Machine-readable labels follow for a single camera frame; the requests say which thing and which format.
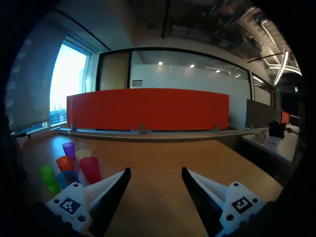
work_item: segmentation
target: orange partition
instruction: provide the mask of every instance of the orange partition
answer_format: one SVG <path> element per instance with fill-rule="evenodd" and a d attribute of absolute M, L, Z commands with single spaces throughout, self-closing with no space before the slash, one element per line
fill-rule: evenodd
<path fill-rule="evenodd" d="M 281 123 L 286 123 L 289 124 L 290 122 L 290 115 L 284 111 L 282 111 L 282 122 Z"/>
<path fill-rule="evenodd" d="M 67 97 L 67 122 L 77 128 L 227 129 L 229 96 L 181 89 L 103 90 Z"/>

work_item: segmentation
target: window blind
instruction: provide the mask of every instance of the window blind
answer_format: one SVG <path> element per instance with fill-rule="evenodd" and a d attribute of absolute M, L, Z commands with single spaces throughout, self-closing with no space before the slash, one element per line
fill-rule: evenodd
<path fill-rule="evenodd" d="M 5 106 L 13 131 L 49 121 L 55 61 L 65 34 L 41 22 L 28 35 L 11 69 Z"/>

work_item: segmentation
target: wooden table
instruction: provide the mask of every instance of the wooden table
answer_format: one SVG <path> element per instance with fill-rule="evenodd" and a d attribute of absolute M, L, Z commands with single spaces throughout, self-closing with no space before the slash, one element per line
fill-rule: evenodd
<path fill-rule="evenodd" d="M 266 134 L 267 134 L 266 136 L 266 140 L 267 140 L 269 136 L 269 132 L 266 132 Z M 264 143 L 254 140 L 255 138 L 254 134 L 242 136 L 242 139 L 243 141 L 253 146 L 256 146 L 257 148 L 271 154 L 273 157 L 277 158 L 282 163 L 289 166 L 295 154 L 298 135 L 295 133 L 288 133 L 287 131 L 285 131 L 284 136 L 285 136 L 284 139 L 282 139 L 278 145 L 277 151 L 271 148 L 268 148 Z"/>
<path fill-rule="evenodd" d="M 187 167 L 216 182 L 239 181 L 264 201 L 275 200 L 282 187 L 273 178 L 218 141 L 175 143 L 119 142 L 56 135 L 24 151 L 32 201 L 51 199 L 37 175 L 43 164 L 63 155 L 62 144 L 87 148 L 101 164 L 103 177 L 130 167 L 132 177 L 107 236 L 206 236 L 202 221 L 181 178 Z"/>

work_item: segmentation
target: blue cup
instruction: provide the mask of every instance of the blue cup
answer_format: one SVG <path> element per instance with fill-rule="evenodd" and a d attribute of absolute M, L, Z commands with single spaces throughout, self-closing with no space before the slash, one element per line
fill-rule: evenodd
<path fill-rule="evenodd" d="M 62 187 L 62 189 L 67 188 L 69 185 L 71 185 L 73 182 L 79 182 L 79 177 L 77 172 L 73 170 L 65 170 L 60 172 L 57 175 L 57 182 Z"/>

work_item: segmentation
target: glass partition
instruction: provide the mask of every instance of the glass partition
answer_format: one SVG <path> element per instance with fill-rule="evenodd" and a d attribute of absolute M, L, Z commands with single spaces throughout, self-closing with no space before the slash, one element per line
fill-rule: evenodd
<path fill-rule="evenodd" d="M 248 71 L 211 57 L 177 51 L 133 51 L 130 88 L 176 88 L 229 95 L 229 127 L 245 128 L 251 99 Z"/>
<path fill-rule="evenodd" d="M 254 100 L 275 107 L 274 88 L 256 74 L 252 74 L 254 84 Z"/>

